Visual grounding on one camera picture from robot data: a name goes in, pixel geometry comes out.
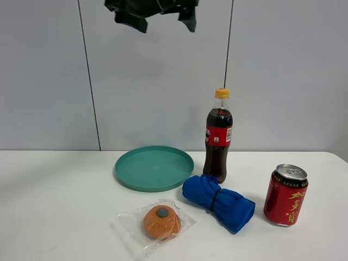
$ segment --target orange ball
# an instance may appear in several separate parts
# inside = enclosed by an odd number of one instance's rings
[[[155,206],[144,217],[144,228],[154,238],[175,237],[181,228],[181,220],[175,211],[164,205]]]

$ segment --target table surface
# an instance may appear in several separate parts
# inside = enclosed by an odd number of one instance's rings
[[[348,260],[348,163],[326,152],[230,152],[222,185],[255,201],[236,235],[190,204],[181,187],[133,191],[113,177],[124,152],[0,151],[0,260],[132,260],[110,229],[116,213],[170,198],[197,221],[147,260]],[[189,152],[194,174],[205,153]],[[262,208],[278,164],[305,169],[309,187],[296,225],[267,222]]]

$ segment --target cola bottle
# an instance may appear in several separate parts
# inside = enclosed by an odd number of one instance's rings
[[[226,179],[226,160],[231,144],[232,114],[227,107],[228,89],[217,89],[215,104],[207,117],[206,162],[203,174],[213,175],[219,183]]]

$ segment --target red bottle label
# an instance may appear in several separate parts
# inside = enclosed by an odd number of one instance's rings
[[[206,142],[212,146],[224,147],[231,144],[232,127],[217,128],[207,125]]]
[[[291,184],[291,182],[282,183],[279,178],[272,175],[264,206],[267,218],[280,225],[291,226],[295,224],[299,217],[308,182],[302,185],[305,187]]]

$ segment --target rolled blue towel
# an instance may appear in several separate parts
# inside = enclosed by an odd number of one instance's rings
[[[221,189],[214,176],[193,176],[183,184],[183,196],[209,209],[232,232],[237,233],[251,219],[255,203],[241,194]]]

